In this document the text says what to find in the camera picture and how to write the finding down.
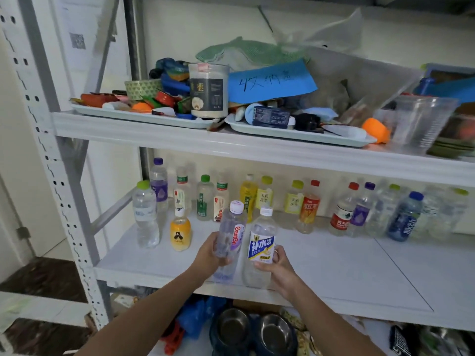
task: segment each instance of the human arm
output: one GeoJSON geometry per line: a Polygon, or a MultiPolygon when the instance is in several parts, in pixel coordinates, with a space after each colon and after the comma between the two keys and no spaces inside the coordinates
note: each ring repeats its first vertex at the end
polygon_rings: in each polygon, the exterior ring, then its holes
{"type": "Polygon", "coordinates": [[[146,356],[195,289],[229,263],[213,253],[218,233],[212,233],[191,266],[161,289],[114,318],[76,356],[146,356]]]}
{"type": "Polygon", "coordinates": [[[330,309],[295,273],[282,246],[276,246],[272,264],[254,263],[270,271],[276,290],[300,313],[315,345],[325,356],[384,356],[368,337],[330,309]]]}

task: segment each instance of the plastic tray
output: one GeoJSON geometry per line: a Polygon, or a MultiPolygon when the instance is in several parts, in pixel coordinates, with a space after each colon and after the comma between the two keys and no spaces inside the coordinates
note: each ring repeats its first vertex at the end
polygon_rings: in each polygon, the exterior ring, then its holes
{"type": "Polygon", "coordinates": [[[206,120],[187,120],[178,119],[170,116],[158,116],[151,113],[138,113],[130,111],[107,110],[99,107],[89,107],[77,104],[71,104],[74,110],[83,115],[107,117],[110,119],[121,119],[127,121],[138,121],[155,123],[158,125],[186,127],[187,129],[209,129],[212,124],[220,119],[206,119],[206,120]]]}
{"type": "Polygon", "coordinates": [[[352,146],[352,147],[363,147],[367,144],[376,142],[376,139],[370,135],[366,135],[365,140],[356,140],[353,138],[342,137],[342,136],[334,135],[331,133],[319,134],[315,132],[275,129],[272,127],[263,127],[263,126],[253,126],[243,121],[236,122],[234,120],[234,114],[229,115],[225,119],[225,122],[229,124],[234,131],[243,132],[246,134],[260,135],[260,136],[292,138],[295,140],[320,142],[320,143],[325,143],[325,144],[334,144],[334,145],[352,146]]]}

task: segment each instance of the qr code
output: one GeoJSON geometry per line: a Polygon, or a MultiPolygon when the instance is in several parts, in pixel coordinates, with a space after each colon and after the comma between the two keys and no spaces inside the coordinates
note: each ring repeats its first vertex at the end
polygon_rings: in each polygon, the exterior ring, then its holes
{"type": "Polygon", "coordinates": [[[86,49],[86,44],[84,43],[84,35],[69,33],[69,36],[71,37],[71,44],[73,46],[73,49],[86,49]]]}

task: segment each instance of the metal shelving unit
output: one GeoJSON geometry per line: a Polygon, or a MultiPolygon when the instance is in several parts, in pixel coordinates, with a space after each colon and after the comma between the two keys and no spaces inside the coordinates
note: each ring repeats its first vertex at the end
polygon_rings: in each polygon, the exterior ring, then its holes
{"type": "MultiPolygon", "coordinates": [[[[243,5],[243,2],[248,5],[274,1],[240,0],[238,4],[243,5]]],[[[279,1],[279,5],[291,2],[279,1]]],[[[117,4],[118,0],[105,1],[86,92],[100,89],[117,4]]],[[[19,88],[25,94],[25,110],[30,115],[45,173],[98,328],[112,317],[108,281],[161,287],[191,262],[200,239],[196,237],[192,247],[180,254],[170,255],[169,250],[163,248],[152,253],[132,246],[135,229],[131,227],[100,260],[94,235],[131,201],[132,191],[97,220],[90,220],[80,185],[89,140],[187,152],[199,150],[208,155],[283,165],[475,186],[472,162],[395,154],[378,146],[350,149],[252,137],[229,129],[207,132],[63,112],[59,109],[32,1],[0,0],[0,5],[11,65],[17,71],[19,88]]],[[[295,1],[293,5],[310,4],[295,1]]],[[[134,29],[137,27],[134,25],[128,27],[134,29]]],[[[140,35],[139,30],[135,30],[135,35],[140,35]]],[[[139,37],[135,37],[134,42],[135,46],[130,44],[129,47],[140,48],[139,37]]],[[[143,65],[141,67],[137,74],[143,73],[143,65]]],[[[192,222],[199,234],[215,229],[212,224],[192,222]]],[[[167,247],[165,240],[159,247],[167,247]]],[[[286,232],[283,243],[300,260],[295,268],[337,312],[475,330],[475,308],[470,302],[475,296],[475,282],[470,272],[475,267],[475,244],[469,238],[455,238],[450,244],[439,245],[407,243],[403,247],[386,240],[334,238],[324,229],[318,229],[311,241],[297,232],[286,232]],[[299,257],[293,245],[309,247],[299,257]],[[460,262],[463,271],[458,269],[460,262]],[[329,272],[316,276],[313,270],[318,267],[329,272]],[[451,288],[463,293],[453,295],[451,288]]],[[[207,282],[197,292],[286,304],[274,291],[250,289],[239,280],[229,286],[207,282]]]]}

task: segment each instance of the lime green bottle cap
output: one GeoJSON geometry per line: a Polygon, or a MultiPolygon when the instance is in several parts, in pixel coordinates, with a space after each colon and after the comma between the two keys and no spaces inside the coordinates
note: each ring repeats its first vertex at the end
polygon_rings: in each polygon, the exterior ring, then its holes
{"type": "Polygon", "coordinates": [[[137,182],[137,188],[139,188],[140,190],[146,190],[149,187],[150,187],[149,180],[143,180],[143,181],[137,182]]]}
{"type": "Polygon", "coordinates": [[[454,188],[454,192],[455,192],[457,195],[468,196],[468,191],[467,191],[467,190],[464,190],[464,189],[462,189],[462,188],[454,188]]]}
{"type": "Polygon", "coordinates": [[[301,190],[304,187],[304,182],[300,180],[294,180],[292,181],[292,187],[301,190]]]}
{"type": "Polygon", "coordinates": [[[264,185],[271,185],[272,184],[272,177],[270,176],[263,176],[261,181],[264,185]]]}

